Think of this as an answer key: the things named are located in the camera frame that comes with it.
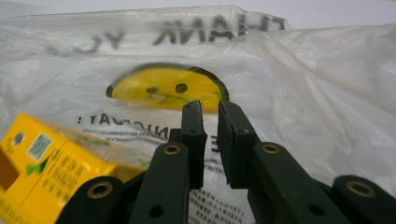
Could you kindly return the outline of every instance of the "screw hole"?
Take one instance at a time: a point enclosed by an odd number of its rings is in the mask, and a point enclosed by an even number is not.
[[[266,145],[262,147],[262,150],[269,154],[277,154],[280,152],[280,148],[274,145]]]
[[[326,212],[320,206],[310,204],[308,206],[308,208],[309,208],[309,211],[311,211],[311,213],[314,214],[315,216],[324,217],[326,215]]]
[[[149,210],[149,215],[155,218],[161,217],[164,213],[165,211],[162,206],[154,206]]]
[[[106,197],[111,190],[113,190],[113,185],[108,181],[104,181],[91,186],[88,189],[87,195],[92,199],[100,199]]]
[[[375,191],[372,187],[360,181],[351,180],[346,183],[347,188],[355,194],[364,198],[374,198]]]
[[[177,146],[168,146],[163,149],[163,152],[168,154],[168,155],[174,155],[180,152],[180,147]]]

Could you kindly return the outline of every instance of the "black plastic part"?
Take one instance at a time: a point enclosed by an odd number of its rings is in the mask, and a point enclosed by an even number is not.
[[[396,200],[367,179],[338,176],[332,185],[331,197],[353,223],[396,223]]]
[[[117,223],[127,223],[129,216],[132,213],[134,208],[134,202],[136,201],[137,194],[142,187],[143,180],[145,179],[146,172],[141,173],[140,175],[135,176],[134,178],[128,180],[124,183],[124,188],[122,195],[120,197],[120,216],[117,218]]]
[[[258,141],[257,134],[241,107],[228,101],[221,101],[218,147],[224,173],[231,188],[248,188],[248,154]]]
[[[187,147],[180,143],[160,145],[154,152],[128,223],[187,223],[189,183]]]
[[[332,187],[330,187],[330,186],[328,186],[328,185],[326,185],[326,184],[323,184],[322,182],[320,182],[320,181],[318,181],[318,180],[316,180],[316,179],[313,179],[316,183],[317,183],[317,185],[323,190],[323,192],[325,192],[326,194],[327,194],[327,196],[329,196],[330,197],[330,194],[331,194],[331,191],[332,191]]]
[[[276,210],[264,190],[264,186],[254,169],[248,172],[249,188],[247,200],[257,224],[273,224]]]
[[[284,147],[258,143],[249,160],[276,210],[274,223],[350,223]]]
[[[204,129],[202,106],[193,101],[183,106],[181,129],[172,129],[169,142],[179,142],[189,148],[190,189],[204,185],[204,155],[207,134]]]
[[[99,176],[89,180],[66,204],[56,223],[119,223],[123,209],[119,203],[122,192],[122,182],[116,177]]]

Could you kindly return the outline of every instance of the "smiley face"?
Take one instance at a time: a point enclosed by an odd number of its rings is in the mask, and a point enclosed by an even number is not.
[[[133,104],[176,110],[199,100],[205,112],[217,111],[220,100],[229,100],[226,87],[212,73],[199,67],[161,63],[138,67],[109,86],[106,94]]]

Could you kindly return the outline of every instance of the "yellow smiley face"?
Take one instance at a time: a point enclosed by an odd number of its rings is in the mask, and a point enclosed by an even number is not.
[[[153,63],[138,67],[109,86],[108,97],[138,105],[181,110],[199,100],[205,112],[215,112],[220,100],[229,100],[224,84],[199,67]]]

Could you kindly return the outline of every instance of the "qr code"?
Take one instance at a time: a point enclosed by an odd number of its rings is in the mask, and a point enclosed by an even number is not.
[[[37,139],[33,142],[32,146],[27,151],[27,154],[36,161],[39,161],[43,157],[44,153],[52,143],[52,139],[44,134],[40,134]]]

